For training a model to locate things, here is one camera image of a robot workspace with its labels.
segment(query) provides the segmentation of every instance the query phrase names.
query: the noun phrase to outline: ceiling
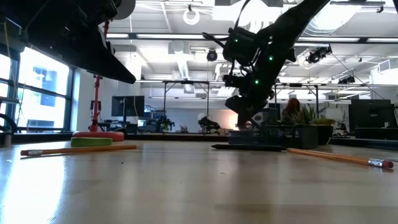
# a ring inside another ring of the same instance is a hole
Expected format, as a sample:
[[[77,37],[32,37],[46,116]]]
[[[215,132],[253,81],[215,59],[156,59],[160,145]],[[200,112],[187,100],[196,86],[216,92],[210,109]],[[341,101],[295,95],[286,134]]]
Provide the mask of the ceiling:
[[[214,5],[214,2],[205,1],[204,4],[193,4],[192,9],[199,11],[200,18],[195,25],[188,25],[183,19],[183,14],[187,10],[186,4],[176,6],[168,4],[168,1],[147,1],[147,3],[138,1],[130,17],[111,22],[109,33],[227,34],[228,28],[234,26],[234,22],[213,20],[212,14],[216,13],[218,8],[211,5]],[[281,10],[285,11],[289,7],[284,6]],[[378,7],[362,7],[348,22],[328,35],[398,37],[398,15],[392,0],[386,1],[384,12],[376,13],[377,9]],[[188,13],[188,18],[193,18],[190,14],[193,13]],[[329,20],[336,19],[338,16],[336,14]],[[137,47],[146,61],[142,74],[147,80],[156,78],[158,74],[171,74],[173,71],[178,71],[177,62],[169,57],[169,43],[171,42],[172,40],[112,40],[113,44]],[[221,54],[222,49],[216,43],[199,40],[185,42],[189,45],[190,53],[196,53],[187,62],[190,71],[215,73],[217,64],[225,63]],[[283,70],[284,76],[280,76],[280,80],[282,82],[308,82],[310,77],[311,82],[327,82],[332,76],[339,75],[348,68],[353,69],[362,81],[368,82],[371,67],[386,61],[391,56],[398,55],[398,44],[331,44],[331,47],[336,57],[329,55],[308,69],[308,65],[303,62],[304,55],[298,63]],[[206,61],[208,49],[216,49],[219,53],[216,62]],[[300,54],[313,49],[315,48],[296,49],[296,52]]]

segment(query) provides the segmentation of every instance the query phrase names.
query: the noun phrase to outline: metal pole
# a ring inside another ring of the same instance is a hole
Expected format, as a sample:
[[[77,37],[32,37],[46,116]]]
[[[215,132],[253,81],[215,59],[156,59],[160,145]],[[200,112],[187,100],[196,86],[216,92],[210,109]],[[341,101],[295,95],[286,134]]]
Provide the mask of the metal pole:
[[[210,84],[207,84],[207,116],[209,116],[209,93],[210,93]]]
[[[274,98],[275,98],[275,105],[274,105],[274,107],[276,108],[276,102],[277,102],[277,100],[276,100],[276,96],[277,96],[278,94],[276,93],[276,85],[275,85],[275,95],[274,95]]]
[[[166,116],[166,93],[167,93],[166,85],[167,85],[167,83],[164,83],[163,117]]]
[[[315,96],[317,98],[317,118],[319,118],[319,98],[318,98],[318,86],[315,86]]]

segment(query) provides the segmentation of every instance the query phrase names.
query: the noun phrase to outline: computer monitor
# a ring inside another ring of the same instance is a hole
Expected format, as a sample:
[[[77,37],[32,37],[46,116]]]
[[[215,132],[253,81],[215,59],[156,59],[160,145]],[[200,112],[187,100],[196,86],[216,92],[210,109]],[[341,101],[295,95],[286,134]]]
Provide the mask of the computer monitor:
[[[112,97],[111,115],[122,116],[123,121],[128,116],[144,116],[144,96]]]
[[[351,100],[351,109],[354,128],[397,127],[391,100]]]

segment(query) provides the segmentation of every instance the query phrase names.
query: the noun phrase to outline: plant pot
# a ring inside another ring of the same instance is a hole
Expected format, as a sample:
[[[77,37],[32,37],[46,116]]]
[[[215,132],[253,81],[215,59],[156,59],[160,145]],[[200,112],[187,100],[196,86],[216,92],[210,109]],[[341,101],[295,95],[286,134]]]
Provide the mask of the plant pot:
[[[318,125],[318,145],[328,144],[332,134],[333,134],[333,126]]]

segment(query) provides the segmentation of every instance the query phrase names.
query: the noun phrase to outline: pencil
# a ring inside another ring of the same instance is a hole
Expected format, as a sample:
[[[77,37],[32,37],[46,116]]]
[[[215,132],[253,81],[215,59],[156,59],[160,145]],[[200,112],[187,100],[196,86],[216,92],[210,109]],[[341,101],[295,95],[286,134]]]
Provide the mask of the pencil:
[[[344,155],[339,155],[339,154],[334,154],[334,153],[308,151],[308,150],[293,149],[293,148],[288,148],[287,152],[303,154],[303,155],[307,155],[307,156],[322,157],[322,158],[326,158],[326,159],[334,159],[337,161],[352,162],[352,163],[363,164],[363,165],[368,165],[368,166],[382,167],[382,168],[393,168],[393,166],[394,166],[393,162],[383,160],[383,159],[360,158],[360,157],[354,157],[354,156],[344,156]]]
[[[136,145],[130,146],[97,146],[97,147],[72,147],[63,149],[22,150],[21,156],[41,156],[62,153],[103,152],[113,150],[137,149]]]

